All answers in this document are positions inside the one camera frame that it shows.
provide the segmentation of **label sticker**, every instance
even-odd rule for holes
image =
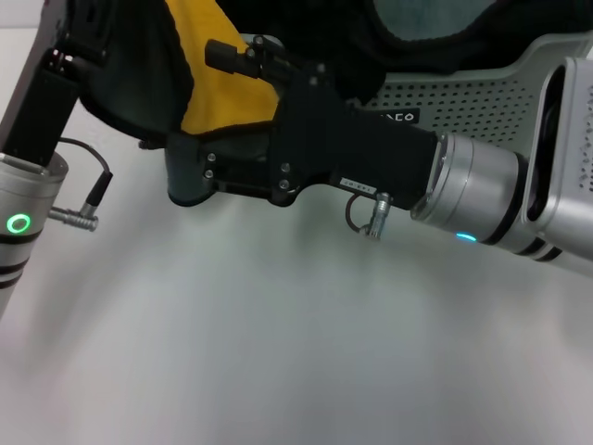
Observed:
[[[374,195],[375,193],[377,193],[377,189],[375,187],[357,183],[356,181],[352,181],[347,178],[342,178],[340,180],[340,185],[342,185],[345,188],[349,188],[350,190],[356,190],[357,192],[366,193],[367,195]]]
[[[419,108],[405,108],[405,109],[383,109],[381,111],[374,111],[386,119],[401,123],[419,123],[420,109]]]

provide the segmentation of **gray perforated panel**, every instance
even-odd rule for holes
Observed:
[[[593,193],[593,85],[589,87],[589,100],[587,103],[587,134],[581,141],[581,174],[579,176],[579,186],[582,189],[588,189]]]
[[[420,108],[418,126],[458,133],[529,156],[541,91],[549,73],[566,57],[586,57],[593,33],[547,35],[524,56],[500,70],[460,71],[443,77],[387,75],[364,109]]]

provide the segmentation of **metal connector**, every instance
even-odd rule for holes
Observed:
[[[387,216],[391,210],[391,196],[387,193],[380,193],[377,195],[377,201],[372,211],[371,222],[369,222],[368,228],[366,229],[366,236],[370,239],[381,239],[381,234],[385,229],[385,223],[387,222]]]
[[[82,208],[79,213],[84,218],[93,219],[95,217],[96,210],[97,207],[92,206],[88,202],[85,202],[84,204],[82,204]]]
[[[63,210],[56,207],[49,211],[49,219],[89,232],[94,232],[99,226],[99,219],[96,216],[87,217],[83,216],[80,211]]]

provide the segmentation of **green led ring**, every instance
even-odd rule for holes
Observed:
[[[19,229],[15,227],[15,225],[24,222],[25,225],[20,227]],[[25,215],[24,213],[20,213],[18,215],[13,216],[8,220],[6,223],[6,229],[13,235],[20,235],[23,232],[27,232],[31,227],[31,217],[29,215]]]

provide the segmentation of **black cable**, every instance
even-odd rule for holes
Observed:
[[[79,141],[77,139],[70,139],[68,137],[60,137],[59,142],[61,142],[62,144],[70,144],[72,146],[79,146],[80,148],[84,148],[86,151],[91,153],[96,160],[98,160],[101,163],[101,166],[103,167],[103,172],[101,173],[101,176],[99,176],[99,179],[95,183],[93,190],[91,190],[91,193],[85,201],[89,206],[92,206],[94,208],[99,207],[99,204],[101,204],[101,201],[103,200],[103,197],[107,192],[109,184],[113,179],[113,173],[109,168],[109,164],[107,164],[105,158],[103,158],[98,151],[96,151],[94,148],[82,141]]]
[[[96,160],[98,160],[101,163],[101,166],[103,167],[105,173],[111,173],[111,169],[109,168],[109,164],[107,164],[105,158],[103,158],[98,151],[96,151],[88,144],[76,139],[70,139],[68,137],[60,137],[59,142],[61,142],[62,144],[70,144],[71,146],[79,146],[80,148],[84,148],[86,151],[91,153]]]
[[[357,234],[359,234],[363,230],[366,230],[366,228],[368,227],[368,225],[363,225],[362,227],[358,227],[352,221],[352,215],[351,215],[352,205],[354,204],[354,201],[356,201],[359,197],[360,197],[360,195],[356,195],[356,194],[352,195],[352,197],[348,200],[348,203],[346,204],[346,223],[348,224],[348,227],[350,227]]]

